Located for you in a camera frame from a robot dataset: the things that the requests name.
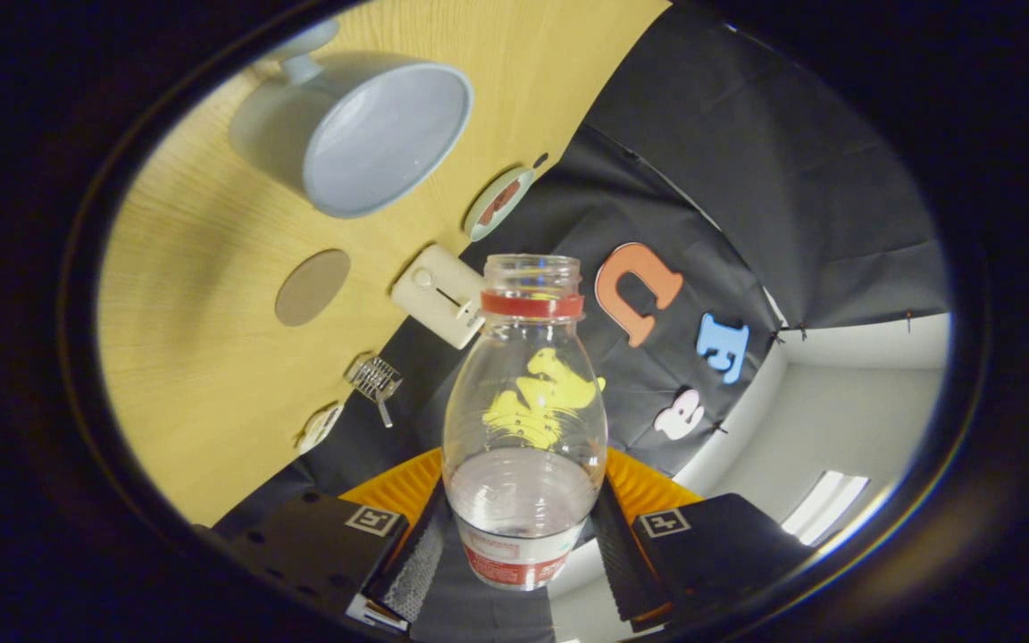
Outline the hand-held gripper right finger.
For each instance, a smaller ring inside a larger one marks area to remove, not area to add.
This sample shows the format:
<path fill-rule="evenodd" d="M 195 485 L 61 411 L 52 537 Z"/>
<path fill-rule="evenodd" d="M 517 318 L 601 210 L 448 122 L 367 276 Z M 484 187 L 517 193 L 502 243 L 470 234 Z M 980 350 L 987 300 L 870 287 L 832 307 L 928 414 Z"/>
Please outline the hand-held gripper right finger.
<path fill-rule="evenodd" d="M 815 552 L 740 494 L 703 499 L 617 449 L 607 455 L 590 517 L 622 622 L 723 609 Z"/>

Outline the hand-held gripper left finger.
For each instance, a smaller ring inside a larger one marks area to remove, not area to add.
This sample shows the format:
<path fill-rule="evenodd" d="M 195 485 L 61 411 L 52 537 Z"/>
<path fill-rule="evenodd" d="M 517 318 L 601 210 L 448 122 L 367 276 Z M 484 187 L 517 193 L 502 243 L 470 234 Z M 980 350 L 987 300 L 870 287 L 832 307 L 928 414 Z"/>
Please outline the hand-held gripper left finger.
<path fill-rule="evenodd" d="M 346 493 L 303 491 L 233 539 L 250 569 L 319 614 L 413 626 L 450 522 L 440 448 Z"/>

